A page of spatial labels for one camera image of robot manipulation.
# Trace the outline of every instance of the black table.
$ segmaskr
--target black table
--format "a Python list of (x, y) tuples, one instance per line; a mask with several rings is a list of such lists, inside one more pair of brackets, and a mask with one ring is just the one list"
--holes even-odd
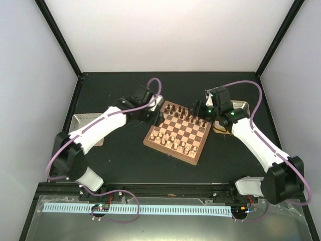
[[(165, 100), (190, 106), (203, 99), (204, 90), (237, 80), (260, 83), (254, 72), (134, 72), (88, 73), (73, 114), (105, 112), (116, 99), (132, 94), (152, 77), (162, 81)], [(156, 91), (157, 84), (152, 85)], [(258, 90), (251, 84), (229, 87), (233, 100), (249, 103), (252, 111)], [(266, 102), (262, 102), (256, 125), (278, 145), (275, 128)], [(262, 176), (263, 168), (237, 138), (210, 131), (197, 166), (169, 157), (143, 144), (150, 126), (135, 123), (113, 131), (104, 145), (86, 155), (90, 167), (108, 183), (211, 184), (228, 183), (241, 176)]]

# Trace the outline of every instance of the wooden chessboard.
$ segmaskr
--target wooden chessboard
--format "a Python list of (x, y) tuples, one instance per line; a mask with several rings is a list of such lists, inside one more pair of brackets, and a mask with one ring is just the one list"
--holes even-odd
[(186, 107), (169, 101), (160, 110), (165, 121), (149, 129), (144, 145), (197, 165), (211, 124), (191, 116)]

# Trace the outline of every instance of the white backdrop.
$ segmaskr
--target white backdrop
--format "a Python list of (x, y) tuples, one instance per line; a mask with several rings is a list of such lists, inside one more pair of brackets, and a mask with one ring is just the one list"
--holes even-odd
[(46, 0), (81, 71), (256, 71), (293, 0)]

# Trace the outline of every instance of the dark chessboard square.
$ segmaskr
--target dark chessboard square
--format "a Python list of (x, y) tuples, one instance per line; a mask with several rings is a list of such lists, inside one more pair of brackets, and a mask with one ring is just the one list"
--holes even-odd
[(202, 138), (195, 136), (195, 141), (200, 142)]
[(178, 134), (176, 135), (176, 139), (177, 139), (177, 140), (181, 140), (182, 137), (183, 137), (182, 135), (178, 135)]
[(193, 144), (193, 142), (194, 142), (193, 139), (190, 139), (190, 138), (189, 138), (189, 139), (187, 140), (187, 143), (188, 143), (188, 144)]
[(180, 129), (178, 129), (178, 128), (174, 127), (173, 132), (174, 132), (174, 133), (178, 133), (178, 132), (179, 132), (179, 130), (180, 130)]

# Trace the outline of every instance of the white wall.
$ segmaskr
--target white wall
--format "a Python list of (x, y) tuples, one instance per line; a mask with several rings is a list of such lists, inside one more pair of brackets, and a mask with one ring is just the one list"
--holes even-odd
[(34, 0), (0, 1), (0, 233), (18, 240), (76, 75)]
[(256, 71), (293, 0), (46, 0), (82, 71)]
[(283, 148), (304, 161), (321, 234), (321, 1), (305, 1), (262, 75)]

